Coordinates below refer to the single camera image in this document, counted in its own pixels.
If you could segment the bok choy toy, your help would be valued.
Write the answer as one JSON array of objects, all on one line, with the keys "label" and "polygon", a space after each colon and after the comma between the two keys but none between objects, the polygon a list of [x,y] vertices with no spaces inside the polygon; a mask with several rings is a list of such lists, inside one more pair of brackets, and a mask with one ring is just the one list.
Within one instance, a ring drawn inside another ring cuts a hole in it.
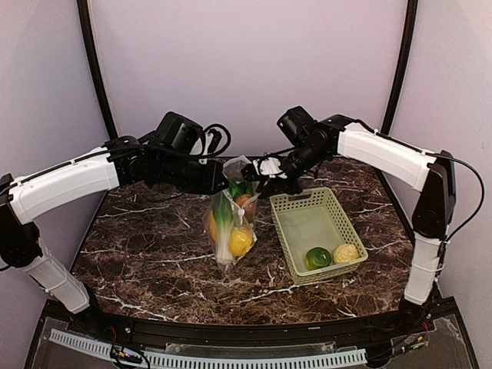
[{"label": "bok choy toy", "polygon": [[218,239],[215,244],[215,257],[219,264],[234,264],[237,259],[229,251],[229,237],[236,226],[234,215],[237,213],[229,190],[223,190],[213,197],[212,209],[218,226]]}]

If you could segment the green cucumber toy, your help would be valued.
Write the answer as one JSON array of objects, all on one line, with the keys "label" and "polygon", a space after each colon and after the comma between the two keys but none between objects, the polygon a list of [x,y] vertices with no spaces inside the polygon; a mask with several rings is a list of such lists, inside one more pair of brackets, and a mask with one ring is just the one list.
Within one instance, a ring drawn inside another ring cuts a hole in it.
[{"label": "green cucumber toy", "polygon": [[241,181],[241,182],[229,181],[228,190],[233,200],[244,194],[248,194],[250,196],[254,195],[253,183],[249,181]]}]

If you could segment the clear polka dot zip bag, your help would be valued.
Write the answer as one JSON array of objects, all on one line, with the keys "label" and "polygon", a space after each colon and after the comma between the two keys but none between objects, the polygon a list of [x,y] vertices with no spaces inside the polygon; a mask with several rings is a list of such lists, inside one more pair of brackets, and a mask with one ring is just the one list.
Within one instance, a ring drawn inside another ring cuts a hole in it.
[{"label": "clear polka dot zip bag", "polygon": [[[232,159],[230,159],[230,160],[228,160],[228,161],[226,161],[224,163],[224,170],[225,170],[224,176],[226,177],[226,188],[225,188],[225,190],[228,189],[228,187],[229,187],[229,181],[236,181],[236,182],[247,181],[247,180],[245,180],[243,178],[241,171],[243,169],[245,169],[246,166],[249,165],[250,163],[251,163],[251,160],[248,159],[247,157],[243,156],[243,155],[238,156],[236,158],[232,158]],[[249,182],[252,182],[253,183],[253,188],[254,188],[254,195],[252,196],[252,198],[250,199],[250,201],[255,201],[256,202],[256,207],[257,207],[257,199],[258,199],[258,196],[255,194],[257,183],[254,182],[254,181],[249,181]],[[211,238],[209,236],[209,233],[208,233],[208,223],[207,223],[208,215],[209,215],[209,213],[210,213],[210,211],[212,209],[213,197],[214,197],[214,195],[212,196],[211,203],[209,204],[208,209],[207,209],[207,212],[205,213],[205,215],[203,217],[204,231],[205,231],[205,233],[208,236],[208,240],[209,240],[210,245],[211,245],[211,250],[212,250],[212,252],[214,254],[214,259],[215,259],[215,261],[216,261],[216,263],[218,265],[218,268],[223,273],[227,274],[227,273],[231,272],[231,270],[236,266],[236,264],[243,257],[237,259],[234,264],[221,265],[221,264],[219,264],[217,262],[216,257],[215,257],[215,244],[214,244],[214,242],[211,240]],[[238,206],[234,202],[233,199],[232,199],[232,201],[233,201],[233,205],[235,205],[236,208],[237,208],[237,210],[236,210],[237,213],[234,215],[236,226],[239,227],[239,228],[247,228],[247,229],[250,229],[254,233],[254,243],[253,243],[253,245],[251,247],[251,249],[252,249],[254,247],[254,244],[257,241],[257,236],[255,234],[256,210],[255,210],[254,220],[252,222],[248,222],[247,219],[246,219],[246,217],[245,217],[245,215],[244,215],[244,210],[240,206]]]}]

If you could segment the green plastic basket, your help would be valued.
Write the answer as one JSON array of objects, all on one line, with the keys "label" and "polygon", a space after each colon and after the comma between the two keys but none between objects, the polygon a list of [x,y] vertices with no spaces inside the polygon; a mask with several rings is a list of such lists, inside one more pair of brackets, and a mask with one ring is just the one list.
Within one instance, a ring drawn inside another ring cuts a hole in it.
[{"label": "green plastic basket", "polygon": [[[271,214],[291,278],[296,285],[309,285],[356,271],[368,253],[351,221],[330,188],[311,188],[297,195],[270,197]],[[335,264],[333,253],[341,244],[354,244],[359,258]],[[306,253],[321,247],[331,253],[327,268],[309,271]]]}]

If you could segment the brown bun toy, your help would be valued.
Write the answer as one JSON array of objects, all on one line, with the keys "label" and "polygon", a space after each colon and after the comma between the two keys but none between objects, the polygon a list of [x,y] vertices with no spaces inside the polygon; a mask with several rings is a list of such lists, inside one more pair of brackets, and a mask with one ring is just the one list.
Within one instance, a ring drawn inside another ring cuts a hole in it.
[{"label": "brown bun toy", "polygon": [[248,222],[254,220],[256,210],[256,202],[250,201],[251,198],[252,195],[250,194],[242,194],[234,200],[234,202],[244,210],[244,215]]}]

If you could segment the yellow lemon toy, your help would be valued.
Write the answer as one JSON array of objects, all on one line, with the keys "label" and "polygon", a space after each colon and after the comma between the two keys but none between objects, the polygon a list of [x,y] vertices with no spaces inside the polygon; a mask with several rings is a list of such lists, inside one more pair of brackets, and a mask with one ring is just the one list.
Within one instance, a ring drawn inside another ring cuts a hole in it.
[{"label": "yellow lemon toy", "polygon": [[234,228],[229,237],[229,251],[235,258],[245,256],[254,243],[254,233],[247,228]]}]

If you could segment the green yellow pepper toy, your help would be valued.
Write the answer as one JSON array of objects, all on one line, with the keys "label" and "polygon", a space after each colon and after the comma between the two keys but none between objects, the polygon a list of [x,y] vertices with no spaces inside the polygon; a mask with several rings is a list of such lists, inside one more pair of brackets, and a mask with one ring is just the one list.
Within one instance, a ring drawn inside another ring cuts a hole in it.
[{"label": "green yellow pepper toy", "polygon": [[327,249],[321,247],[312,248],[306,253],[304,258],[305,267],[309,271],[327,268],[331,265],[331,262],[331,253]]}]

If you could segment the cream cauliflower toy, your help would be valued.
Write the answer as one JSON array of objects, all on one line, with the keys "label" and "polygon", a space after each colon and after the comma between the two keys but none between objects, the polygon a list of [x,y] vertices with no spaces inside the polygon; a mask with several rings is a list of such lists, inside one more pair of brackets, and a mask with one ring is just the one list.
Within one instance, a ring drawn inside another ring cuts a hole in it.
[{"label": "cream cauliflower toy", "polygon": [[354,244],[341,244],[333,253],[335,264],[344,264],[359,258],[357,247]]}]

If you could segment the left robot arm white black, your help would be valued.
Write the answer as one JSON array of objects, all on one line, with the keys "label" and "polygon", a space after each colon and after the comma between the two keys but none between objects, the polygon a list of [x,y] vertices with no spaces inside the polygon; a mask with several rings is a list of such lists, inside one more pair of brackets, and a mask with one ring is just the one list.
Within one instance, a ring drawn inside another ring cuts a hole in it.
[{"label": "left robot arm white black", "polygon": [[225,187],[222,164],[159,143],[117,138],[90,152],[31,175],[1,179],[2,269],[24,271],[60,301],[92,335],[108,329],[108,317],[84,284],[48,249],[37,220],[85,198],[136,183],[167,184],[189,194]]}]

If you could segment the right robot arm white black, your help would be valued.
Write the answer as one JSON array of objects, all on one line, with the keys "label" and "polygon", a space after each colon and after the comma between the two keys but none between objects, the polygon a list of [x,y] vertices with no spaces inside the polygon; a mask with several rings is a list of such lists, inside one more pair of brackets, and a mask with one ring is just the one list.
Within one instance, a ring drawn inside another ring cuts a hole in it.
[{"label": "right robot arm white black", "polygon": [[283,159],[265,155],[254,161],[255,172],[265,179],[261,189],[264,197],[283,192],[296,194],[294,184],[299,177],[334,156],[370,165],[419,193],[411,219],[414,256],[404,289],[404,299],[413,304],[406,304],[392,318],[397,332],[411,332],[422,320],[422,311],[417,305],[427,301],[442,269],[456,203],[452,155],[415,148],[344,115],[317,121],[300,107],[287,111],[277,126],[293,149]]}]

